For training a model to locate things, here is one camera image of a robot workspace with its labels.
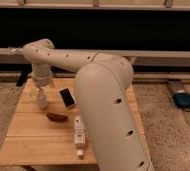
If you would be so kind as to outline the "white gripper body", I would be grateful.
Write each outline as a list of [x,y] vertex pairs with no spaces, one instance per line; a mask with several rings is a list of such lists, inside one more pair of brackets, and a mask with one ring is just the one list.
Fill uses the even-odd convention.
[[38,76],[35,73],[33,73],[32,80],[33,80],[33,83],[37,87],[45,87],[53,82],[53,77],[52,77],[52,75]]

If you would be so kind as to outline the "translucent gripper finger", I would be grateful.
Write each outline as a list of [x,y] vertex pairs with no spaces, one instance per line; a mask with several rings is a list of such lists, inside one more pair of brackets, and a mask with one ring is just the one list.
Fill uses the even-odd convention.
[[38,96],[38,89],[35,87],[32,87],[28,93],[28,96],[31,101],[35,102]]

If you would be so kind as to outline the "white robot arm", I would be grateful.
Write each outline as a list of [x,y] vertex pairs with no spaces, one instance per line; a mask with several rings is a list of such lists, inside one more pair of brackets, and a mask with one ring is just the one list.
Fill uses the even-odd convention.
[[75,99],[100,171],[155,171],[136,128],[126,90],[131,62],[98,51],[56,50],[49,39],[26,44],[35,84],[51,82],[53,66],[74,72]]

